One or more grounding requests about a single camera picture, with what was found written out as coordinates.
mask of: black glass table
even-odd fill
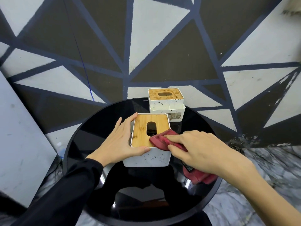
[[[63,160],[63,173],[96,150],[113,130],[119,117],[148,113],[148,98],[136,98],[109,105],[82,123],[71,137]],[[170,123],[181,134],[198,130],[214,134],[209,124],[186,107],[181,122]],[[85,210],[107,225],[165,226],[181,222],[200,212],[213,198],[222,179],[193,185],[179,159],[171,156],[167,167],[125,167],[122,162],[104,168],[99,185]]]

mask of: white plastic container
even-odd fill
[[[166,113],[139,113],[138,115],[147,115],[147,114],[148,115],[164,114],[168,117],[168,115]],[[167,121],[168,121],[168,124],[166,124],[166,127],[170,128],[168,118],[167,118]],[[157,133],[162,133],[163,131],[165,131],[165,130],[163,130],[163,131],[159,130],[159,128],[158,128],[158,125],[162,125],[162,124],[156,123],[156,125],[157,125]],[[134,130],[135,130],[135,121],[134,121],[133,134],[131,137],[130,146],[132,146],[132,143],[133,143]],[[149,152],[145,153],[142,156],[134,156],[134,157],[130,157],[130,158],[123,160],[123,164],[125,165],[125,167],[165,167],[165,166],[169,165],[171,152],[163,151],[156,147],[150,147],[150,149],[151,150]]]
[[[148,102],[150,113],[167,113],[169,122],[182,121],[186,107],[179,88],[148,89]]]

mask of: white triangle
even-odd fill
[[[184,104],[190,108],[222,106],[193,86],[170,86],[180,89]]]
[[[161,86],[154,87],[129,87],[128,99],[131,98],[148,98],[148,89],[150,88],[162,88]]]
[[[222,66],[299,62],[301,17],[284,15],[282,0]]]
[[[234,109],[237,110],[294,69],[286,67],[224,72]]]
[[[38,54],[20,49],[14,49],[7,60],[1,66],[1,71],[8,78],[10,76],[28,71],[30,69],[55,61]]]
[[[198,113],[237,132],[230,109],[205,110]]]
[[[22,79],[16,83],[92,100],[90,89],[63,66]],[[92,92],[92,95],[96,102],[105,103],[95,93]]]
[[[68,128],[60,129],[55,132],[45,134],[53,148],[58,152],[61,148],[66,148],[73,133],[81,124],[77,124]]]
[[[188,12],[153,0],[134,0],[129,74]]]
[[[0,0],[0,9],[16,36],[33,17],[43,1],[44,0]]]
[[[8,47],[9,47],[9,45],[0,42],[0,58],[1,58],[1,56],[4,55],[4,53],[6,52]]]
[[[301,74],[299,74],[294,83],[284,95],[279,105],[275,109],[265,127],[271,126],[280,121],[301,114]]]

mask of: floor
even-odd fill
[[[256,165],[264,179],[289,203],[301,211],[301,146],[250,148],[245,155]],[[33,203],[43,196],[62,177],[62,164],[55,161],[38,190]],[[221,183],[204,211],[213,226],[260,226],[264,225],[245,197],[226,181]],[[0,213],[0,225],[9,226],[15,218]],[[100,226],[99,222],[82,212],[77,226]]]

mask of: right hand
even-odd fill
[[[199,171],[218,175],[229,183],[235,183],[233,175],[242,172],[244,176],[250,170],[256,170],[248,158],[227,146],[212,133],[194,130],[165,137],[183,144],[188,150],[184,152],[176,146],[168,145],[173,156]]]

